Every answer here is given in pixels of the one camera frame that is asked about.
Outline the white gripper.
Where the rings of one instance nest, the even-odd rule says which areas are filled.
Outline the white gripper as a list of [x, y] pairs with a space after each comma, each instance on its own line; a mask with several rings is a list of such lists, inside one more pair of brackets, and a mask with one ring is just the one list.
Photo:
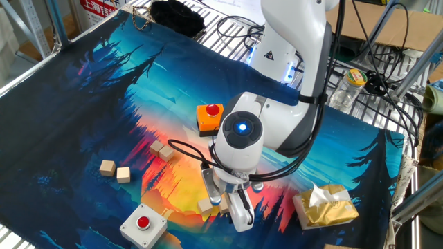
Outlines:
[[228, 208], [235, 229], [245, 232], [253, 227], [255, 213], [252, 203], [245, 190], [228, 193]]

